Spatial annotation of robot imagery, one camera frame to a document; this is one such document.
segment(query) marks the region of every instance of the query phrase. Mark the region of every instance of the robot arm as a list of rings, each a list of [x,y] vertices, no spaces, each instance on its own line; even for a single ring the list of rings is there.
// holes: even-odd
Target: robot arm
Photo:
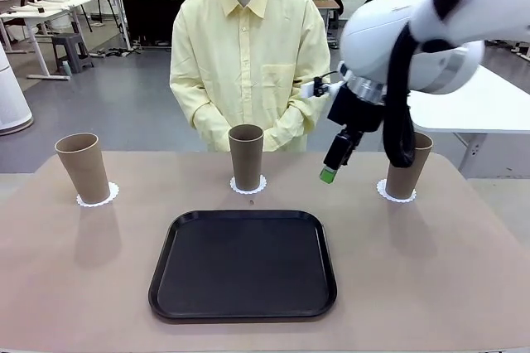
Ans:
[[[328,118],[345,126],[326,156],[321,178],[332,182],[364,133],[376,131],[383,120],[390,161],[410,166],[414,142],[408,91],[446,94],[459,89],[482,60],[482,40],[530,41],[527,2],[375,0],[362,6],[341,37],[342,80],[325,85],[316,79],[303,89],[306,95],[335,96]]]

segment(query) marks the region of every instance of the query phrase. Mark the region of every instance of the black tray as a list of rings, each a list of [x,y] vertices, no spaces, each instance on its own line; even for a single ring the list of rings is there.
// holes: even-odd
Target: black tray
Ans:
[[[337,296],[322,224],[297,210],[195,211],[171,225],[149,288],[170,320],[302,319]]]

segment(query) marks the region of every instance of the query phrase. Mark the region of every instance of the paper cup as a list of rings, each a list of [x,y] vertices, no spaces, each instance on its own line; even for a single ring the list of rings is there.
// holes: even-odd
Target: paper cup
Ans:
[[[238,125],[230,129],[229,141],[236,187],[256,190],[262,173],[263,130],[256,125]]]
[[[85,204],[98,204],[110,196],[96,135],[78,133],[67,136],[55,144],[55,151]]]
[[[432,150],[432,139],[423,133],[415,132],[416,156],[410,168],[396,168],[392,164],[388,167],[386,192],[389,196],[399,200],[411,197],[417,181],[422,174],[423,166]]]

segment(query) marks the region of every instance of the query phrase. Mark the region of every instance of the light yellow button-up shirt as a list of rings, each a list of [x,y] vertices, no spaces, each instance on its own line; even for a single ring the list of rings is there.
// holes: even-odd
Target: light yellow button-up shirt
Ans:
[[[265,151],[305,150],[326,97],[300,87],[329,68],[312,0],[186,0],[175,20],[171,89],[212,151],[241,123],[263,129]]]

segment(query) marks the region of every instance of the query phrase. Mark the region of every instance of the chair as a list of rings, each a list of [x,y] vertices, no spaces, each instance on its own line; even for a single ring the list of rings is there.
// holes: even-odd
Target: chair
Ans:
[[[74,74],[79,74],[83,71],[83,67],[87,65],[94,67],[94,63],[92,63],[92,59],[90,58],[89,50],[83,42],[83,37],[78,32],[57,34],[51,38],[51,44],[53,45],[57,70],[60,70],[62,62],[65,60],[70,63],[70,68]],[[60,58],[57,55],[58,45],[65,48],[66,56]]]

